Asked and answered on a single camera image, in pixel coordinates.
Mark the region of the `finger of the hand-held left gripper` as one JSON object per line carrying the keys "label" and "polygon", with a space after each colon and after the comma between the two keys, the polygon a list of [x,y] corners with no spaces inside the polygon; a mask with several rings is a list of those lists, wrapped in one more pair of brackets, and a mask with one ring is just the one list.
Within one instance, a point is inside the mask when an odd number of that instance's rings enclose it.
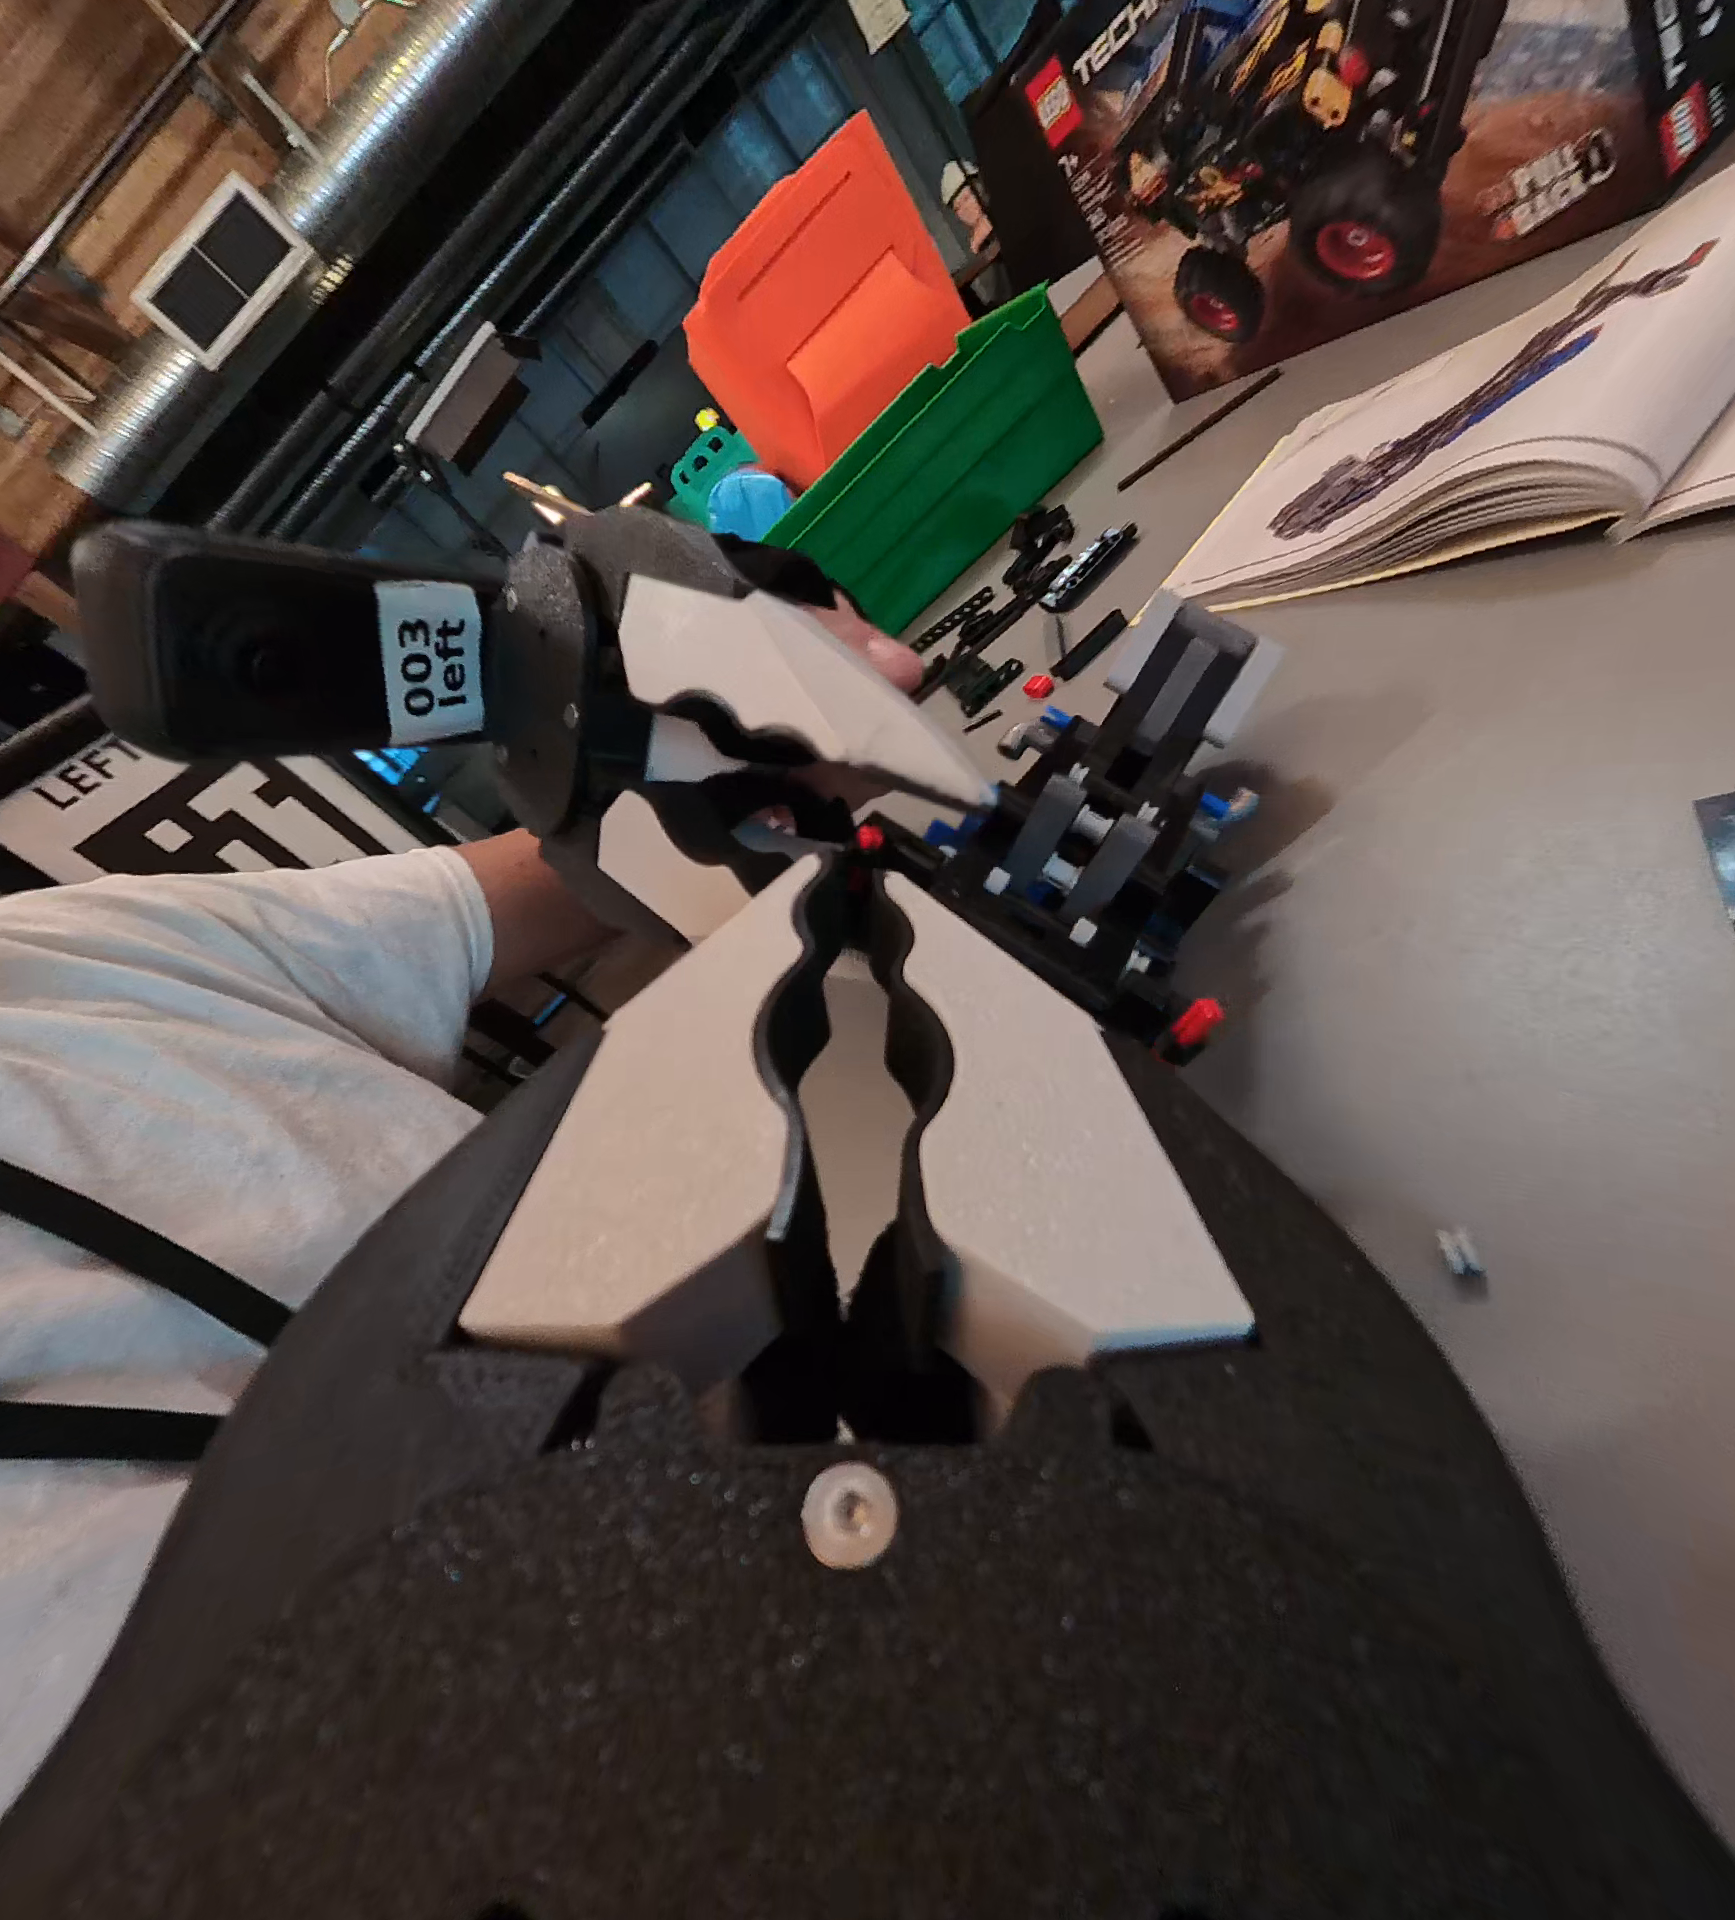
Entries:
{"label": "finger of the hand-held left gripper", "polygon": [[654,719],[644,773],[654,783],[692,785],[708,795],[746,846],[850,841],[862,811],[886,794],[880,776],[850,765],[728,756],[680,715]]}
{"label": "finger of the hand-held left gripper", "polygon": [[724,595],[630,575],[618,642],[632,698],[732,740],[722,756],[832,765],[880,792],[982,810],[996,783],[880,668],[812,612],[764,592]]}

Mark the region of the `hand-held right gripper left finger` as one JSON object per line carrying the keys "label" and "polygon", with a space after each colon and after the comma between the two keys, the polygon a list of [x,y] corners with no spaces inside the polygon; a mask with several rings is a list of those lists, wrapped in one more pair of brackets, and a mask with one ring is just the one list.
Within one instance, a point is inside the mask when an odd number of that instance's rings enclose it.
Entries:
{"label": "hand-held right gripper left finger", "polygon": [[458,1319],[498,1349],[702,1390],[836,1324],[800,1084],[832,1026],[846,883],[794,862],[606,1027]]}

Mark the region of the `open instruction booklet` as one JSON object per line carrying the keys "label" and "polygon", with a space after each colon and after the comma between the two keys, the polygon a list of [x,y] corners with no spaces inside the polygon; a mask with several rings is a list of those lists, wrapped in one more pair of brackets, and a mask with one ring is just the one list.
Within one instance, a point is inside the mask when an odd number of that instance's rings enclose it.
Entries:
{"label": "open instruction booklet", "polygon": [[1167,574],[1215,612],[1735,507],[1735,162],[1551,299],[1307,416]]}

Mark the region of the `person's left hand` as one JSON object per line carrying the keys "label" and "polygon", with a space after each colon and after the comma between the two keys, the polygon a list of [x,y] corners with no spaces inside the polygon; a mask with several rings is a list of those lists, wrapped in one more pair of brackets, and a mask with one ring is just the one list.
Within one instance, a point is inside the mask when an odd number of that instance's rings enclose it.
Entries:
{"label": "person's left hand", "polygon": [[834,638],[906,698],[922,685],[926,664],[906,642],[882,633],[844,590],[836,588],[832,603],[816,606],[812,612]]}

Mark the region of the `black and white sign board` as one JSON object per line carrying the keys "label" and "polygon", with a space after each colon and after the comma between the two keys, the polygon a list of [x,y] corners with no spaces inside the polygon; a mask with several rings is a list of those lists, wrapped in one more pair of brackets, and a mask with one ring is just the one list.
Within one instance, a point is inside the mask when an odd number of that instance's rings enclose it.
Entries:
{"label": "black and white sign board", "polygon": [[0,897],[104,878],[318,870],[460,835],[348,757],[184,761],[76,699],[0,741]]}

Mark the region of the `person's left forearm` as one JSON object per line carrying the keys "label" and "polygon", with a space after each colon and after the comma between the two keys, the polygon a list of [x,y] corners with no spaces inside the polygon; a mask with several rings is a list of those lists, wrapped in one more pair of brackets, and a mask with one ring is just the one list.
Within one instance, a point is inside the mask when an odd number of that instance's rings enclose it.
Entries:
{"label": "person's left forearm", "polygon": [[452,854],[480,890],[492,927],[486,994],[518,989],[538,975],[566,978],[620,938],[580,900],[524,827],[464,841]]}

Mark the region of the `black box on stand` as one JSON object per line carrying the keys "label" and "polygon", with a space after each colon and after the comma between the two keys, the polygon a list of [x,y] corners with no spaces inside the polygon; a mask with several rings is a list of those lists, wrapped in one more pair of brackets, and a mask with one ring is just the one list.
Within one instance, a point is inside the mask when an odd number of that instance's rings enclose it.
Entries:
{"label": "black box on stand", "polygon": [[400,441],[428,460],[474,470],[528,397],[524,368],[542,341],[486,321],[404,422]]}

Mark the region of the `green toy brick figure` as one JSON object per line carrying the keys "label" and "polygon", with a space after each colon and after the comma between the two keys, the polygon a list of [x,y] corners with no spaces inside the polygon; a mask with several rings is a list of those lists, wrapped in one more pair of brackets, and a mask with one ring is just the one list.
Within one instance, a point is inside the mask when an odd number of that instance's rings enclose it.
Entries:
{"label": "green toy brick figure", "polygon": [[668,474],[666,514],[716,536],[766,539],[798,494],[716,408],[702,408],[694,422],[696,438]]}

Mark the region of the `person's white shirt torso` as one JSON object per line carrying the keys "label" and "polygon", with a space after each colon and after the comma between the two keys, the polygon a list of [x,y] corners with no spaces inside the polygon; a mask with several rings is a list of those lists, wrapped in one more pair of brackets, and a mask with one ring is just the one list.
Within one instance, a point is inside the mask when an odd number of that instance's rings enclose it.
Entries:
{"label": "person's white shirt torso", "polygon": [[[298,1308],[476,1114],[496,932],[426,847],[0,900],[0,1157]],[[0,1393],[222,1412],[256,1347],[0,1214]],[[0,1816],[112,1650],[176,1466],[0,1460]]]}

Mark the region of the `lego truck picture box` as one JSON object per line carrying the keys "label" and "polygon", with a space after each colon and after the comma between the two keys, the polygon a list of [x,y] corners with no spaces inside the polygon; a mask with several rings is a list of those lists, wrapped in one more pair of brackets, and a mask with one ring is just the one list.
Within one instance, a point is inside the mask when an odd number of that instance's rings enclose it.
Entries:
{"label": "lego truck picture box", "polygon": [[1655,208],[1735,1],[1068,3],[1012,83],[1185,403]]}

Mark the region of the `pile of black lego parts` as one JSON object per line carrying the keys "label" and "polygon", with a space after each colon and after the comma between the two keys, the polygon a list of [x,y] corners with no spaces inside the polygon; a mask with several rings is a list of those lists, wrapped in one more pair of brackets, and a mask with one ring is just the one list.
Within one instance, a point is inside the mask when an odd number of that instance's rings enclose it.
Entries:
{"label": "pile of black lego parts", "polygon": [[976,590],[912,640],[910,649],[924,666],[912,693],[916,704],[946,693],[966,719],[984,719],[1008,688],[1024,681],[1024,659],[994,658],[992,649],[1030,613],[1054,619],[1056,658],[1070,659],[1068,615],[1133,549],[1139,527],[1121,520],[1084,544],[1074,538],[1074,520],[1062,501],[1030,507],[1016,520],[1000,583]]}

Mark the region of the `black lego vehicle chassis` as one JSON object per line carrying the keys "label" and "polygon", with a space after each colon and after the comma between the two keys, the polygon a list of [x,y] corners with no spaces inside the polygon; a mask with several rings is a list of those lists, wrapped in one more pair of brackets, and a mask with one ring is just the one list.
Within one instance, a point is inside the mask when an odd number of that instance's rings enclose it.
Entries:
{"label": "black lego vehicle chassis", "polygon": [[1123,629],[1115,699],[998,787],[962,825],[886,834],[870,867],[902,876],[1070,998],[1101,1027],[1167,1066],[1197,1058],[1223,1022],[1209,995],[1171,982],[1185,932],[1221,888],[1213,849],[1255,797],[1191,771],[1225,744],[1279,659],[1265,638],[1175,588],[1157,588]]}

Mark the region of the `silver ventilation duct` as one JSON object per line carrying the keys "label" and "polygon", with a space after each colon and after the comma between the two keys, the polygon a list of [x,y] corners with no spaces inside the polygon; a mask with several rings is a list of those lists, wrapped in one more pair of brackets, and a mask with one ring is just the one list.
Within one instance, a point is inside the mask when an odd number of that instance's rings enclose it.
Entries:
{"label": "silver ventilation duct", "polygon": [[130,514],[152,506],[516,80],[566,10],[550,1],[418,3],[408,28],[328,107],[308,148],[286,157],[274,179],[252,179],[318,260],[218,371],[148,321],[90,424],[54,453],[56,474],[100,507]]}

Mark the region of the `white square wall vent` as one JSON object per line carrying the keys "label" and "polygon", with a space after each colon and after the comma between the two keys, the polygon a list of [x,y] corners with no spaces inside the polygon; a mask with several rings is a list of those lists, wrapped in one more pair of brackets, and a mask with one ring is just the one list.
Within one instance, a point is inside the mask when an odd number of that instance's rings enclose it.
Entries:
{"label": "white square wall vent", "polygon": [[232,172],[130,299],[204,370],[220,371],[316,260],[304,233]]}

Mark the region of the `green plastic bin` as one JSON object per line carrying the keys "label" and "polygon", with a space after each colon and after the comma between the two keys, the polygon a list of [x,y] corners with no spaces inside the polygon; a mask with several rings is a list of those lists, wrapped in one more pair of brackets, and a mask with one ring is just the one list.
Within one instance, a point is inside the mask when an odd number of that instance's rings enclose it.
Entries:
{"label": "green plastic bin", "polygon": [[966,327],[770,530],[902,632],[1046,501],[1103,425],[1046,286]]}

